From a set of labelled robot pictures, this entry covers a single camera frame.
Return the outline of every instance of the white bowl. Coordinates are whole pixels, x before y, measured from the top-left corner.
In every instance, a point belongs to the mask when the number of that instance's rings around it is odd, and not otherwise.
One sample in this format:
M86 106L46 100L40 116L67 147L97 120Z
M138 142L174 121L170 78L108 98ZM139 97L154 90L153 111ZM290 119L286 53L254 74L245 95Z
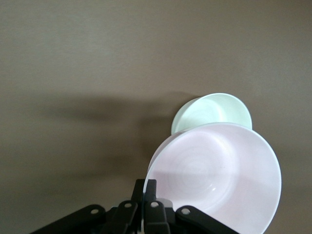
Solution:
M215 122L237 123L252 128L248 108L240 99L230 94L216 93L184 104L174 117L171 134Z
M240 234L262 234L276 212L281 172L270 145L232 123L203 125L170 136L146 176L173 209L191 205Z

